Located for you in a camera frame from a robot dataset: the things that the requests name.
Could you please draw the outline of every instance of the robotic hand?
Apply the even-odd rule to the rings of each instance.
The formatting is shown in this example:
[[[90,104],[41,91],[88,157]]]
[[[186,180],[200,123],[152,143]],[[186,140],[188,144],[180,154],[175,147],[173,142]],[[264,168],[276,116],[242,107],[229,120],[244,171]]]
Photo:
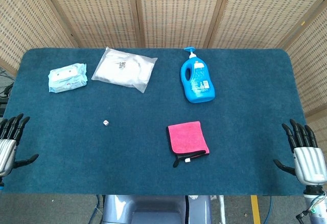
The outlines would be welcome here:
[[[12,169],[16,169],[33,163],[38,154],[33,155],[30,159],[15,161],[16,150],[22,136],[22,132],[30,117],[24,118],[23,114],[12,117],[0,122],[0,193],[4,188],[2,178],[7,176]]]
[[[327,192],[322,190],[322,185],[327,182],[327,168],[323,153],[309,126],[303,127],[292,119],[290,123],[294,133],[286,124],[282,126],[290,143],[295,169],[277,159],[273,161],[279,169],[296,176],[306,185],[303,193],[307,209],[296,216],[299,223],[304,224],[302,218],[309,214],[311,224],[327,224]]]

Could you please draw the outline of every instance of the pink microfiber cloth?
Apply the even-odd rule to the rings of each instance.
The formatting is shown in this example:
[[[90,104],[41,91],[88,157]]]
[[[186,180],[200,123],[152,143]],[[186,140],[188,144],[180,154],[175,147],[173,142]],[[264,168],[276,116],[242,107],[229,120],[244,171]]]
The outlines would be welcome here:
[[[176,156],[173,167],[177,167],[180,160],[189,162],[190,158],[209,154],[199,121],[168,126],[168,137]]]

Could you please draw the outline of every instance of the woven partition panel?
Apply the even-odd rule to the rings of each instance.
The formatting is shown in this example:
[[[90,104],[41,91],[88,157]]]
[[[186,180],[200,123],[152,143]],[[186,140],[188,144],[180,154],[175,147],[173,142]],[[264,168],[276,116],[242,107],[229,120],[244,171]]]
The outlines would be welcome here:
[[[0,0],[0,63],[15,74],[26,50],[73,47],[45,0]]]
[[[146,47],[203,47],[217,0],[141,0]]]
[[[287,48],[305,113],[327,104],[327,8]]]
[[[311,122],[309,126],[315,133],[318,146],[327,157],[327,117]]]
[[[316,0],[228,0],[209,47],[274,48]]]
[[[136,47],[131,0],[54,0],[81,47]]]

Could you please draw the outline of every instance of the blue table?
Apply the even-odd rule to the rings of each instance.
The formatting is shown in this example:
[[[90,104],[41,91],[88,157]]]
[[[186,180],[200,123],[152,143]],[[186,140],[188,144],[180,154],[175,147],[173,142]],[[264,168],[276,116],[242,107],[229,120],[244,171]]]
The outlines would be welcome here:
[[[5,117],[30,116],[17,160],[31,165],[4,179],[9,192],[293,195],[303,186],[273,159],[293,165],[281,124],[305,123],[292,66],[281,49],[198,49],[216,98],[191,104],[179,72],[182,49],[120,49],[158,57],[144,94],[92,81],[104,49],[28,51]],[[88,84],[49,93],[51,69],[87,64]],[[104,120],[110,126],[104,126]],[[210,155],[173,168],[166,126],[199,120]]]

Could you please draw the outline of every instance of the blue bottle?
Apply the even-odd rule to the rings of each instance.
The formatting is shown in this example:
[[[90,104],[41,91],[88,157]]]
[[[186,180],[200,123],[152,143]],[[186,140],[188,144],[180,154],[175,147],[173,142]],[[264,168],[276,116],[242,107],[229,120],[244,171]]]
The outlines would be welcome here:
[[[180,78],[184,86],[185,96],[191,103],[203,103],[215,98],[215,88],[210,80],[207,65],[193,53],[194,47],[186,47],[190,52],[190,58],[182,65]],[[186,78],[187,70],[190,70],[190,79]]]

